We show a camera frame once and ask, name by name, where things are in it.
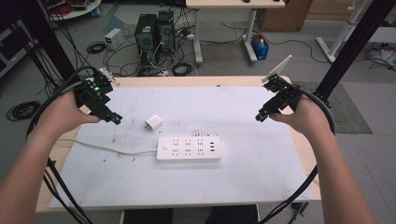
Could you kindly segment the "person's right hand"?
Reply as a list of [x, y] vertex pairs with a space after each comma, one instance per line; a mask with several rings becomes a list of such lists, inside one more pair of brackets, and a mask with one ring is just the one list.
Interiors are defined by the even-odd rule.
[[308, 97], [303, 95], [296, 110], [289, 115], [274, 113], [270, 115], [274, 121], [288, 124], [308, 140], [319, 139], [323, 136], [332, 136], [329, 121], [321, 109]]

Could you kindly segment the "small white box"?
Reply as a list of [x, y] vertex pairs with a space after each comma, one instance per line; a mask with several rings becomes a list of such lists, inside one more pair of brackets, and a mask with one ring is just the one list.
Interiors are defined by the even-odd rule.
[[121, 29], [114, 28], [105, 36], [105, 41], [109, 49], [117, 49], [124, 42]]

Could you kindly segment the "black metal frame post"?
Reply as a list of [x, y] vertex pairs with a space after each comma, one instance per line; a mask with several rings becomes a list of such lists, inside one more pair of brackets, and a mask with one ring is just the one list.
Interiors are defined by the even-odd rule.
[[374, 35], [380, 23], [395, 6], [396, 0], [373, 0], [350, 38], [335, 58], [325, 77], [314, 91], [314, 94], [320, 100], [323, 102], [328, 100], [347, 69], [353, 64], [363, 47]]
[[61, 77], [69, 79], [76, 69], [71, 64], [55, 32], [51, 29], [42, 6], [37, 0], [9, 0], [18, 11], [28, 31], [41, 44]]

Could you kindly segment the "white-legged wooden desk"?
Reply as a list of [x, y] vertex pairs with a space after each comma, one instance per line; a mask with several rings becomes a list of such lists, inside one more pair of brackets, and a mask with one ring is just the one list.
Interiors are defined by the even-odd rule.
[[201, 65], [204, 61], [201, 50], [200, 40], [200, 9], [201, 8], [248, 8], [248, 25], [246, 36], [243, 38], [243, 44], [247, 51], [248, 62], [254, 64], [258, 61], [257, 56], [251, 47], [252, 31], [256, 13], [261, 8], [282, 8], [286, 4], [283, 0], [185, 0], [186, 7], [191, 8], [194, 11], [194, 38], [193, 38], [193, 49], [195, 62], [197, 65]]

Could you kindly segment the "white table mat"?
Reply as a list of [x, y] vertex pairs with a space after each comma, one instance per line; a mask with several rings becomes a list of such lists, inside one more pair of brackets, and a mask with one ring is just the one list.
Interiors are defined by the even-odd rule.
[[[306, 179], [287, 125], [255, 119], [262, 87], [116, 88], [119, 125], [81, 126], [61, 177], [83, 208], [176, 207], [286, 200]], [[155, 131], [145, 121], [157, 115]], [[222, 158], [161, 162], [160, 137], [218, 136]]]

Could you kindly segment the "grey floor rug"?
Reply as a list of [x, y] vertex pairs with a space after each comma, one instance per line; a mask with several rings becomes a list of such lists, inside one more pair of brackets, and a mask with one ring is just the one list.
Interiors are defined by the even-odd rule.
[[337, 133], [373, 133], [342, 83], [335, 86], [327, 100], [327, 105], [332, 113]]

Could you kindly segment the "wooden table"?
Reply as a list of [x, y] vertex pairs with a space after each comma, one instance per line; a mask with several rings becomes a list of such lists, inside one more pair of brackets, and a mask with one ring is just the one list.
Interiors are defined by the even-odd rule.
[[[260, 87], [262, 76], [225, 76], [225, 77], [118, 77], [117, 81], [122, 87], [128, 88], [151, 88], [151, 87]], [[300, 134], [289, 128], [291, 139], [296, 146], [296, 152], [306, 175], [309, 175], [316, 164], [312, 148], [308, 141]], [[50, 153], [50, 157], [56, 161], [55, 167], [61, 169], [69, 154], [73, 143], [71, 141], [58, 141]], [[63, 212], [62, 208], [50, 208], [52, 194], [42, 183], [39, 191], [37, 213]]]

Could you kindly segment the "round white table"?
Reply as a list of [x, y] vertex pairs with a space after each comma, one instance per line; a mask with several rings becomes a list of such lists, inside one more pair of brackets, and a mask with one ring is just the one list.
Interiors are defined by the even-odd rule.
[[38, 0], [52, 21], [74, 19], [99, 8], [102, 0]]

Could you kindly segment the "white power strip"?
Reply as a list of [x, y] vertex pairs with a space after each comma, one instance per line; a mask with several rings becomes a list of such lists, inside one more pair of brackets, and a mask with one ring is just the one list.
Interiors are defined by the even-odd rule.
[[218, 136], [159, 138], [157, 160], [161, 162], [212, 162], [221, 158]]

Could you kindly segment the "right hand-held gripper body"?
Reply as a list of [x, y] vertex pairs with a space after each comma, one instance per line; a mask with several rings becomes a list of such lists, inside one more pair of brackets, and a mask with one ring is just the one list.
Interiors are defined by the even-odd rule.
[[291, 55], [287, 56], [281, 63], [272, 69], [265, 78], [262, 79], [264, 88], [275, 94], [273, 98], [262, 106], [262, 115], [279, 113], [286, 106], [289, 106], [293, 111], [296, 110], [301, 96], [298, 92], [299, 87], [297, 85], [290, 84], [280, 76], [281, 71], [291, 58]]

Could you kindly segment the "white charger plug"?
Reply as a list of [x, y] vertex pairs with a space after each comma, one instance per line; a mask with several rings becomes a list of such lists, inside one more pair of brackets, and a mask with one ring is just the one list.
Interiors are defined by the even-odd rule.
[[163, 120], [157, 115], [154, 115], [145, 121], [145, 128], [147, 130], [155, 131], [158, 128], [160, 128], [162, 125], [163, 125]]

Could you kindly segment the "black computer tower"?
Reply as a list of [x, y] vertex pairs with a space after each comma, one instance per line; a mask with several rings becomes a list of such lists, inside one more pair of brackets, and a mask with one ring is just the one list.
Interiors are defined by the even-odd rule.
[[156, 63], [156, 48], [158, 47], [156, 20], [155, 14], [141, 14], [134, 30], [135, 42], [143, 65]]
[[171, 53], [175, 49], [174, 11], [160, 10], [157, 18], [163, 52]]

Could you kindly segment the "brown cardboard box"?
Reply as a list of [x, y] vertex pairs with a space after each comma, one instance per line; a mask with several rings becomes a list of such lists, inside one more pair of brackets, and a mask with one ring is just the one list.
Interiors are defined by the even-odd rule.
[[313, 0], [284, 0], [282, 8], [262, 9], [256, 23], [262, 32], [300, 32]]

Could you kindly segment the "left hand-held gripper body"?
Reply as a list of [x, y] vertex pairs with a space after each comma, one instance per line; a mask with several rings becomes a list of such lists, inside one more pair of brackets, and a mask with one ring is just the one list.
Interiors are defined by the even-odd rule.
[[106, 104], [110, 101], [107, 94], [112, 91], [110, 79], [103, 72], [93, 69], [92, 79], [82, 80], [77, 86], [77, 97], [96, 117], [111, 122], [107, 116], [113, 111]]

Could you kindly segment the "white metal stand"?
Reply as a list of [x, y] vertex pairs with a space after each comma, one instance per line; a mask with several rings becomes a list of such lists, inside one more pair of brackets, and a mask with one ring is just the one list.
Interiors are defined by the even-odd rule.
[[357, 18], [359, 17], [368, 2], [369, 0], [360, 0], [359, 2], [354, 0], [352, 4], [347, 8], [348, 10], [351, 10], [352, 13], [346, 20], [345, 25], [343, 26], [338, 36], [335, 38], [335, 41], [330, 48], [321, 37], [316, 38], [319, 47], [321, 48], [322, 52], [330, 63], [333, 63], [335, 61], [336, 51], [340, 48], [343, 42], [347, 41], [348, 35], [351, 33], [352, 28], [355, 26]]

